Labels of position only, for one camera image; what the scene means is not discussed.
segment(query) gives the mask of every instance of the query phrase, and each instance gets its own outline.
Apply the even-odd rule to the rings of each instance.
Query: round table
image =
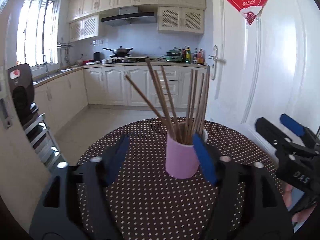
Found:
[[[207,143],[218,147],[223,155],[242,164],[262,162],[282,193],[275,177],[275,166],[268,155],[247,137],[223,125],[204,123]],[[197,240],[214,209],[218,188],[207,182],[201,170],[189,179],[175,179],[165,171],[167,130],[159,118],[134,122],[120,127],[92,144],[78,164],[102,154],[123,134],[130,146],[117,180],[106,188],[106,199],[116,224],[126,240]],[[238,202],[233,228],[241,216],[245,185],[238,184]],[[78,185],[84,227],[93,231],[86,209],[85,185]]]

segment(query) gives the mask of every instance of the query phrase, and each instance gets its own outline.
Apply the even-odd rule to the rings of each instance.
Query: gas stove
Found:
[[[113,57],[109,59],[109,63],[140,63],[146,62],[146,57]]]

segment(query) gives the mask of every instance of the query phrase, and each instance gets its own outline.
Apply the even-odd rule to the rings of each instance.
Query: countertop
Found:
[[[110,64],[96,64],[96,65],[85,65],[85,66],[77,66],[72,67],[73,69],[70,71],[66,71],[64,73],[57,73],[56,75],[50,76],[46,79],[40,79],[38,82],[36,81],[36,78],[34,79],[35,82],[34,88],[40,87],[41,85],[44,85],[54,79],[60,78],[62,76],[68,75],[70,73],[76,72],[78,70],[84,69],[84,68],[97,68],[97,67],[116,67],[116,66],[144,66],[147,65],[147,63],[110,63]],[[198,67],[198,68],[207,68],[207,64],[204,65],[197,65],[197,64],[187,64],[187,63],[175,63],[175,62],[167,62],[167,61],[151,61],[152,66],[177,66],[177,67]]]

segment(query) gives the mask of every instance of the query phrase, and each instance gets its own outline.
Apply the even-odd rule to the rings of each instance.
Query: tiled floor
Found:
[[[184,117],[186,113],[178,112]],[[89,108],[56,136],[57,143],[70,165],[75,165],[81,155],[95,141],[126,124],[155,118],[152,111]]]

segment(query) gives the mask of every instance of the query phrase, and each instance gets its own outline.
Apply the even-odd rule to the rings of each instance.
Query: pink cup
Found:
[[[206,142],[208,133],[203,130],[202,139]],[[199,167],[199,160],[193,145],[176,142],[167,134],[167,152],[165,157],[165,170],[176,179],[192,177]]]

